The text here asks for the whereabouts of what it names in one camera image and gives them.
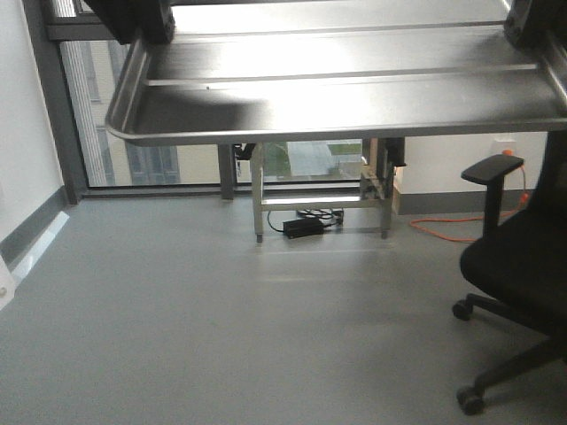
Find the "electrical outlet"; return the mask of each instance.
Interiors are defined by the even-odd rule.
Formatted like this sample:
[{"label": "electrical outlet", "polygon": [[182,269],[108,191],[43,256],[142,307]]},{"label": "electrical outlet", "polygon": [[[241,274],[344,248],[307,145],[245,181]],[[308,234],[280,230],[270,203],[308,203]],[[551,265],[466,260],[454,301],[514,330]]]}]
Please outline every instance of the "electrical outlet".
[{"label": "electrical outlet", "polygon": [[495,138],[491,148],[491,153],[508,153],[517,156],[517,142],[511,137]]}]

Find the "black cable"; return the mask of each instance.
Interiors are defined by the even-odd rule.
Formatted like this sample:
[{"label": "black cable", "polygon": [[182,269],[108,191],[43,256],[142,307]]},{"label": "black cable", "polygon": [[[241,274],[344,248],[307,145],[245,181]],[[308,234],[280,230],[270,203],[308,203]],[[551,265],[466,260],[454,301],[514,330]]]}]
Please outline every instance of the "black cable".
[{"label": "black cable", "polygon": [[283,230],[280,230],[279,228],[275,228],[274,226],[272,226],[272,223],[271,223],[270,220],[269,220],[269,216],[270,216],[271,213],[272,213],[271,211],[268,211],[268,225],[269,225],[273,230],[275,230],[276,232],[283,233],[283,232],[284,232]]},{"label": "black cable", "polygon": [[343,224],[345,209],[341,208],[340,210],[334,210],[331,208],[330,210],[299,210],[296,211],[296,214],[305,219],[334,220],[334,222],[325,225],[326,228],[330,228],[331,226]]}]

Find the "power adapter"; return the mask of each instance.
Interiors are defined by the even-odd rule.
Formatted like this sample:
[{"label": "power adapter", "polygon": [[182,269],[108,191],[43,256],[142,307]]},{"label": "power adapter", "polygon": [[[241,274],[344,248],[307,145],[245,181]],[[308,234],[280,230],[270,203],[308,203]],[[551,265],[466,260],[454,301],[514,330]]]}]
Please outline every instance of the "power adapter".
[{"label": "power adapter", "polygon": [[294,239],[296,237],[322,235],[325,226],[319,219],[299,219],[283,222],[283,234]]}]

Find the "table leg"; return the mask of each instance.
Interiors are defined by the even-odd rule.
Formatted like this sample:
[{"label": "table leg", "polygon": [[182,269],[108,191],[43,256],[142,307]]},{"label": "table leg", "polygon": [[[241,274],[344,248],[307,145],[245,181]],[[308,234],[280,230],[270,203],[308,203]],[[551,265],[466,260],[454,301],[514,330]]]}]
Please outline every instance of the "table leg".
[{"label": "table leg", "polygon": [[256,242],[261,243],[264,234],[262,217],[262,198],[264,192],[264,145],[257,143],[250,160],[252,174],[252,210],[254,212],[254,232]]}]

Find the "chair backrest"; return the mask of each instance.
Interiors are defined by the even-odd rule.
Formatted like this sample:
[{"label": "chair backrest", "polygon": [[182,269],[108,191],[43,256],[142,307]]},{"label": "chair backrest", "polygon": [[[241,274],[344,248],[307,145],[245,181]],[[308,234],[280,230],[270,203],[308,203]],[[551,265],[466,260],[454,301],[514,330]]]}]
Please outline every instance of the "chair backrest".
[{"label": "chair backrest", "polygon": [[567,131],[548,134],[540,179],[528,210],[567,220]]}]

